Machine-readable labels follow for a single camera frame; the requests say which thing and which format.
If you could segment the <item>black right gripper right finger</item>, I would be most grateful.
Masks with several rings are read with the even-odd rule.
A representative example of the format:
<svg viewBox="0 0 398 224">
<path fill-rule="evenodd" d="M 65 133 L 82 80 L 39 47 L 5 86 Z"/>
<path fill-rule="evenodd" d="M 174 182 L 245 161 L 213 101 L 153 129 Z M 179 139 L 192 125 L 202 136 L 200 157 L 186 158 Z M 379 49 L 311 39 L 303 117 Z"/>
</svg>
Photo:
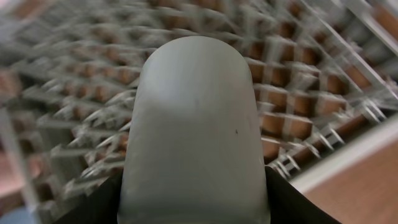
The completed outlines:
<svg viewBox="0 0 398 224">
<path fill-rule="evenodd" d="M 265 166 L 265 173 L 271 224 L 340 224 L 274 169 Z"/>
</svg>

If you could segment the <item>white paper cup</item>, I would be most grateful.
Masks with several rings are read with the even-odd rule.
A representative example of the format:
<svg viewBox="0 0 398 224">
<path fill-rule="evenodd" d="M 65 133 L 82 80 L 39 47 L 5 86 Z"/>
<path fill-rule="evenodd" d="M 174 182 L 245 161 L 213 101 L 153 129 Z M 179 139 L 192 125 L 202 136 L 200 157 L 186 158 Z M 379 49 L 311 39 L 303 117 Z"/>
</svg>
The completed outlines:
<svg viewBox="0 0 398 224">
<path fill-rule="evenodd" d="M 269 223 L 251 73 L 210 37 L 146 61 L 132 112 L 119 223 Z"/>
</svg>

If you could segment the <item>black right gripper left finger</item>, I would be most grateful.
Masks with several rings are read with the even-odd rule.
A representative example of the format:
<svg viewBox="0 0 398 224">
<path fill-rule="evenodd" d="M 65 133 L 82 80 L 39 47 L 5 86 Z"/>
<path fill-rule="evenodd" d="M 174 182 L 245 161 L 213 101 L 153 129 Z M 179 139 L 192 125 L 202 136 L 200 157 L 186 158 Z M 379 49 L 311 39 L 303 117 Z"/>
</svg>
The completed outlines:
<svg viewBox="0 0 398 224">
<path fill-rule="evenodd" d="M 54 224 L 117 224 L 122 179 L 122 172 L 109 177 L 81 204 Z"/>
</svg>

